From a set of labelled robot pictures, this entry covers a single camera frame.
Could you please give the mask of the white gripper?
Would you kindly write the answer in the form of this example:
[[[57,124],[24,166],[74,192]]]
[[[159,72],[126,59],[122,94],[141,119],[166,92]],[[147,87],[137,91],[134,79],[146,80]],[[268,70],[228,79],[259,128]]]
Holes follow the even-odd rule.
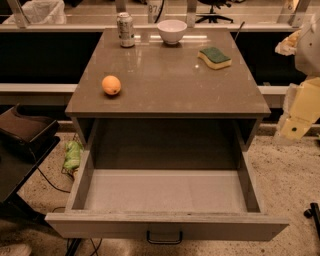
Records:
[[[283,39],[275,52],[284,56],[295,55],[300,30]],[[311,77],[300,85],[291,84],[286,94],[289,118],[281,124],[279,133],[288,140],[301,139],[320,118],[320,78]]]

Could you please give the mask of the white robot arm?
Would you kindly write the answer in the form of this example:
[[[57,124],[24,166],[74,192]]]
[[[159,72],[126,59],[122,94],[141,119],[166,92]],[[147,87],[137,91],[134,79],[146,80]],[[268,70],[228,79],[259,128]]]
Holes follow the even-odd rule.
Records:
[[[277,125],[279,136],[298,140],[320,118],[320,12],[280,42],[275,52],[293,55],[295,68],[306,75],[299,85],[289,85]]]

